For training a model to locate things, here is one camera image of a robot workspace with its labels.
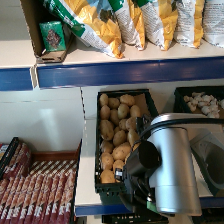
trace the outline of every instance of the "red packaging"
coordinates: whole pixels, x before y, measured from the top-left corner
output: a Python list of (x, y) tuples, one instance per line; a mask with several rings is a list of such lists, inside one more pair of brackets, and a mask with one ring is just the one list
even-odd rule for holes
[(25, 143), (23, 143), (22, 148), (19, 151), (19, 154), (16, 158), (15, 164), (12, 166), (10, 171), (6, 174), (6, 177), (9, 178), (9, 177), (20, 176), (25, 164), (27, 164), (27, 161), (30, 160), (30, 157), (31, 157), (31, 152), (28, 146)]
[(57, 220), (58, 212), (59, 212), (59, 206), (60, 206), (61, 198), (62, 198), (62, 195), (63, 195), (66, 179), (67, 179), (66, 175), (64, 173), (61, 173), (60, 174), (60, 179), (59, 179), (59, 182), (58, 182), (57, 191), (56, 191), (55, 198), (54, 198), (54, 204), (53, 204), (53, 207), (52, 207), (52, 212), (51, 212), (51, 217), (50, 217), (49, 224), (54, 224)]
[(0, 224), (4, 224), (5, 223), (5, 219), (6, 219), (6, 216), (8, 214), (10, 205), (11, 205), (11, 203), (13, 201), (13, 197), (14, 197), (14, 195), (16, 193), (16, 189), (17, 189), (17, 186), (19, 184), (19, 180), (20, 180), (20, 178), (16, 177), (14, 182), (13, 182), (13, 185), (11, 187), (11, 190), (10, 190), (10, 193), (8, 195), (7, 201), (5, 203), (4, 210), (3, 210), (2, 214), (1, 214)]
[(7, 189), (8, 184), (9, 184), (9, 180), (7, 180), (7, 179), (3, 179), (1, 181), (1, 185), (0, 185), (0, 201), (3, 198), (3, 195), (4, 195), (4, 193), (5, 193), (6, 189)]
[(32, 223), (35, 223), (37, 214), (39, 213), (39, 208), (40, 208), (40, 204), (41, 204), (41, 201), (42, 201), (42, 198), (43, 198), (43, 195), (44, 195), (44, 188), (45, 188), (45, 185), (46, 185), (46, 181), (47, 181), (47, 176), (44, 177), (44, 180), (43, 180), (43, 183), (42, 183), (42, 186), (41, 186), (41, 189), (40, 189), (40, 193), (38, 195), (38, 199), (37, 199)]
[(39, 210), (36, 214), (35, 222), (34, 224), (41, 224), (43, 223), (44, 214), (47, 208), (47, 201), (51, 192), (51, 186), (52, 186), (53, 178), (51, 176), (47, 177), (47, 181), (44, 187), (44, 193), (41, 200), (41, 204), (39, 206)]
[(15, 180), (14, 177), (11, 177), (9, 179), (9, 184), (8, 184), (8, 186), (6, 188), (6, 191), (5, 191), (5, 193), (4, 193), (3, 197), (2, 197), (2, 200), (1, 200), (1, 204), (0, 204), (0, 215), (2, 215), (3, 209), (5, 207), (5, 204), (6, 204), (6, 201), (8, 199), (9, 193), (10, 193), (11, 188), (13, 186), (14, 180)]
[(5, 224), (10, 224), (10, 220), (11, 220), (11, 217), (12, 217), (12, 214), (13, 214), (13, 210), (14, 210), (14, 208), (15, 208), (15, 206), (16, 206), (16, 203), (17, 203), (17, 200), (18, 200), (18, 198), (19, 198), (21, 189), (22, 189), (22, 187), (23, 187), (24, 180), (25, 180), (24, 177), (21, 177), (21, 178), (20, 178), (12, 202), (10, 201), (9, 198), (8, 198), (9, 202), (6, 202), (6, 205), (7, 205), (7, 203), (9, 203), (9, 210), (8, 210), (8, 214), (7, 214), (7, 216), (6, 216)]
[(20, 213), (22, 211), (23, 202), (25, 200), (26, 192), (27, 192), (27, 189), (28, 189), (30, 183), (31, 183), (31, 176), (28, 176), (23, 183), (23, 187), (21, 189), (19, 198), (18, 198), (16, 206), (13, 210), (13, 214), (12, 214), (11, 222), (10, 222), (11, 224), (17, 224), (19, 221)]
[(40, 190), (41, 190), (41, 186), (44, 180), (44, 175), (39, 175), (37, 177), (36, 183), (35, 183), (35, 187), (33, 189), (33, 194), (32, 194), (32, 198), (30, 200), (30, 204), (27, 210), (27, 215), (26, 218), (24, 220), (24, 224), (31, 224), (33, 221), (33, 216), (34, 216), (34, 211), (36, 208), (36, 203), (37, 203), (37, 199), (38, 196), (40, 194)]
[(30, 200), (31, 200), (31, 197), (32, 197), (32, 194), (33, 194), (35, 184), (36, 184), (36, 180), (37, 180), (37, 177), (33, 176), (31, 181), (30, 181), (29, 187), (28, 187), (27, 192), (26, 192), (26, 197), (25, 197), (25, 200), (23, 202), (23, 208), (22, 208), (21, 214), (19, 216), (19, 222), (18, 222), (19, 224), (23, 224), (24, 220), (26, 218), (27, 210), (28, 210), (28, 207), (30, 205)]
[(66, 192), (66, 199), (65, 199), (64, 224), (69, 223), (71, 209), (73, 209), (73, 208), (71, 208), (71, 203), (73, 200), (75, 176), (76, 176), (75, 172), (71, 172), (69, 175), (68, 190)]
[(16, 150), (15, 150), (15, 153), (14, 153), (12, 159), (9, 162), (9, 165), (5, 167), (5, 171), (4, 171), (4, 175), (3, 175), (3, 178), (4, 179), (5, 178), (9, 178), (8, 173), (9, 173), (10, 169), (13, 167), (13, 165), (15, 164), (16, 158), (17, 158), (17, 156), (18, 156), (21, 148), (22, 148), (22, 144), (19, 143), (18, 146), (17, 146), (17, 148), (16, 148)]
[(64, 216), (65, 216), (66, 204), (67, 204), (66, 195), (67, 195), (67, 192), (69, 191), (69, 189), (72, 188), (72, 186), (74, 186), (74, 181), (75, 181), (75, 173), (71, 172), (69, 174), (69, 176), (67, 178), (67, 181), (66, 181), (66, 184), (65, 184), (63, 196), (62, 196), (61, 203), (60, 203), (59, 214), (58, 214), (58, 218), (57, 218), (57, 224), (63, 224), (64, 223)]
[(51, 211), (52, 211), (52, 207), (53, 207), (53, 203), (54, 203), (54, 198), (55, 198), (55, 194), (56, 194), (57, 187), (58, 187), (58, 183), (59, 183), (59, 176), (55, 175), (53, 178), (51, 192), (50, 192), (48, 202), (47, 202), (47, 208), (46, 208), (45, 216), (43, 219), (43, 224), (49, 223), (49, 220), (51, 217)]

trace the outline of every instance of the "cable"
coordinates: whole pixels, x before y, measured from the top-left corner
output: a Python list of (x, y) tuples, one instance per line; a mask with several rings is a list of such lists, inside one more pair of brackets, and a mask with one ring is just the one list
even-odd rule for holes
[(150, 125), (146, 130), (141, 133), (140, 138), (143, 138), (145, 135), (149, 134), (151, 136), (151, 131), (157, 128), (166, 127), (169, 125), (176, 124), (224, 124), (224, 119), (217, 118), (184, 118), (184, 119), (175, 119), (168, 121), (161, 121), (156, 124)]

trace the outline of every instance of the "cardboard box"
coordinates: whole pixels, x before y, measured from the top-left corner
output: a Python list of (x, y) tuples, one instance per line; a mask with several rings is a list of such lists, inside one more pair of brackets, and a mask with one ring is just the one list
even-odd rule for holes
[(20, 0), (20, 3), (25, 16), (30, 39), (32, 41), (36, 62), (62, 62), (65, 59), (72, 40), (74, 39), (74, 35), (66, 29), (65, 39), (67, 42), (65, 51), (44, 52), (44, 41), (41, 35), (39, 23), (59, 21), (59, 19), (50, 14), (38, 0)]

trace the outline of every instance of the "white wall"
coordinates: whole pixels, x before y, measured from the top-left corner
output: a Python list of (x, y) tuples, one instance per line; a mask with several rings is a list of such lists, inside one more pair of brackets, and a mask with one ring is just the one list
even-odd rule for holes
[(0, 142), (17, 136), (33, 150), (73, 150), (83, 125), (80, 88), (0, 92)]

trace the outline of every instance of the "white shelf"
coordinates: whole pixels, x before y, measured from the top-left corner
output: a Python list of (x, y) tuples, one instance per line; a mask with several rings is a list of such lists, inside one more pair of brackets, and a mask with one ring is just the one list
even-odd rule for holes
[[(103, 206), (100, 195), (95, 192), (95, 145), (96, 145), (96, 119), (86, 120), (83, 131), (82, 148), (79, 162), (75, 207), (88, 209), (93, 206)], [(210, 197), (200, 169), (193, 158), (195, 176), (200, 197)]]
[(184, 47), (173, 41), (171, 48), (168, 51), (161, 51), (159, 47), (150, 42), (146, 43), (146, 49), (144, 51), (138, 51), (134, 46), (129, 46), (127, 44), (123, 45), (123, 48), (125, 49), (125, 57), (123, 59), (116, 59), (101, 53), (93, 47), (86, 47), (80, 40), (75, 39), (62, 64), (69, 65), (224, 56), (223, 48), (212, 46), (204, 40), (202, 40), (200, 49)]
[(31, 67), (36, 63), (20, 2), (0, 1), (0, 68)]

